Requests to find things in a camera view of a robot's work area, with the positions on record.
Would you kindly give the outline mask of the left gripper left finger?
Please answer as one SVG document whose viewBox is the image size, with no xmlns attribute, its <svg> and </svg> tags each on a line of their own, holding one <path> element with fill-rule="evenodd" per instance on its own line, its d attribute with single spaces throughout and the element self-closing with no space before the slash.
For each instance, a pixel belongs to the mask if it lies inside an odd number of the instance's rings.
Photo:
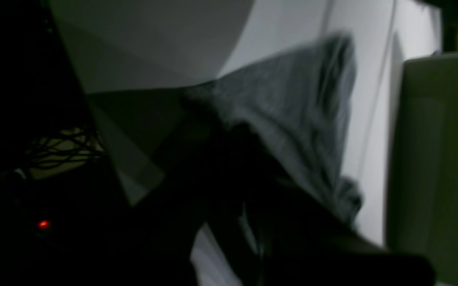
<svg viewBox="0 0 458 286">
<path fill-rule="evenodd" d="M 246 124 L 209 141 L 120 221 L 99 249 L 99 286 L 252 286 Z"/>
</svg>

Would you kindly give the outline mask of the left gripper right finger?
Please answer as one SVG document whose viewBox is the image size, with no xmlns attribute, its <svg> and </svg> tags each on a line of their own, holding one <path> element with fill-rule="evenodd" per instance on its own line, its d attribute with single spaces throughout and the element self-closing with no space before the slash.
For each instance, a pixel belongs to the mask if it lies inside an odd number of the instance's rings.
<svg viewBox="0 0 458 286">
<path fill-rule="evenodd" d="M 425 257 L 379 247 L 271 172 L 245 174 L 264 286 L 434 286 Z"/>
</svg>

